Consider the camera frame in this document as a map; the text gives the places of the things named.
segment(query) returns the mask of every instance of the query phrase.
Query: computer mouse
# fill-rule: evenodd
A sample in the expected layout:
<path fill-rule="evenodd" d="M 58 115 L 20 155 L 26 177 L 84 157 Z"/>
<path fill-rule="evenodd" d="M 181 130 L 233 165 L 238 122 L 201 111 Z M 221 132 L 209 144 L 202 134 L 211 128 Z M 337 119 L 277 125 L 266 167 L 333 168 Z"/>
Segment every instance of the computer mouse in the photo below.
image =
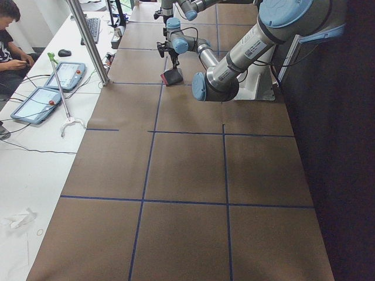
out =
<path fill-rule="evenodd" d="M 69 57 L 71 56 L 71 51 L 61 49 L 57 54 L 59 55 L 59 57 Z"/>

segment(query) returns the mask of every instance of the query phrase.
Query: black shirt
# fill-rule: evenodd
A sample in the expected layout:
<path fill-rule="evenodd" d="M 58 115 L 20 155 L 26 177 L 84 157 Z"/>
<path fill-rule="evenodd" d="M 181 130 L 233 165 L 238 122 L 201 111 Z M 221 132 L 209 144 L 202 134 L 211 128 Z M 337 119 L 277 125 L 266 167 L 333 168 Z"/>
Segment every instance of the black shirt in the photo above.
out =
<path fill-rule="evenodd" d="M 12 41 L 12 36 L 6 30 L 0 30 L 0 63 L 12 60 L 11 53 L 8 50 L 8 43 Z"/>

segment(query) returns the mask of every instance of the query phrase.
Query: tile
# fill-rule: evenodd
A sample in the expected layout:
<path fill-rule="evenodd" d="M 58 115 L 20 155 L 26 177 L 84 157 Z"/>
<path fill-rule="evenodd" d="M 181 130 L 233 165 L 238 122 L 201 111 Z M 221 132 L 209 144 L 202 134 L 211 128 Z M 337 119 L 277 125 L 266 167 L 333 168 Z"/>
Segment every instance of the tile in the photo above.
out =
<path fill-rule="evenodd" d="M 225 206 L 145 203 L 132 281 L 228 281 Z"/>
<path fill-rule="evenodd" d="M 160 7 L 160 3 L 139 2 L 138 5 L 134 6 L 130 22 L 163 23 L 163 17 L 160 17 L 157 20 L 154 19 L 154 13 L 159 10 Z"/>
<path fill-rule="evenodd" d="M 163 88 L 158 131 L 222 133 L 222 124 L 219 102 L 197 101 L 191 86 Z"/>
<path fill-rule="evenodd" d="M 287 108 L 275 92 L 275 101 L 229 101 L 223 103 L 226 133 L 293 135 Z"/>
<path fill-rule="evenodd" d="M 217 51 L 217 27 L 216 25 L 190 25 L 190 24 L 181 24 L 181 29 L 189 28 L 183 31 L 183 34 L 186 36 L 191 36 L 196 38 L 197 35 L 199 38 L 206 39 L 210 42 L 211 48 L 214 51 Z"/>
<path fill-rule="evenodd" d="M 219 25 L 255 25 L 258 9 L 253 4 L 218 4 L 217 23 Z"/>
<path fill-rule="evenodd" d="M 225 203 L 223 137 L 156 134 L 145 198 Z"/>
<path fill-rule="evenodd" d="M 178 68 L 180 68 L 182 71 L 184 84 L 191 85 L 193 83 L 193 77 L 197 72 L 206 72 L 196 53 L 187 52 L 185 54 L 181 54 L 179 55 L 178 60 L 180 63 Z M 171 69 L 172 67 L 172 60 L 168 56 L 166 69 Z"/>
<path fill-rule="evenodd" d="M 294 138 L 226 136 L 231 203 L 312 206 Z"/>
<path fill-rule="evenodd" d="M 108 76 L 115 83 L 161 84 L 164 67 L 156 50 L 118 49 Z"/>
<path fill-rule="evenodd" d="M 101 90 L 90 129 L 153 130 L 160 85 L 113 84 Z"/>
<path fill-rule="evenodd" d="M 233 280 L 333 281 L 314 210 L 230 207 Z"/>
<path fill-rule="evenodd" d="M 157 50 L 157 42 L 163 43 L 164 24 L 160 23 L 134 23 L 127 24 L 121 39 L 120 49 L 149 49 Z"/>
<path fill-rule="evenodd" d="M 211 6 L 207 8 L 206 10 L 204 10 L 203 12 L 198 13 L 197 17 L 190 22 L 187 19 L 184 19 L 186 16 L 183 14 L 180 6 L 175 5 L 174 17 L 179 18 L 181 20 L 181 23 L 188 23 L 191 25 L 196 25 L 196 24 L 216 25 L 217 23 L 216 5 Z"/>
<path fill-rule="evenodd" d="M 86 131 L 63 195 L 142 198 L 152 134 Z"/>
<path fill-rule="evenodd" d="M 60 198 L 27 280 L 127 279 L 139 208 Z"/>
<path fill-rule="evenodd" d="M 251 25 L 219 25 L 219 50 L 229 52 L 251 28 Z"/>

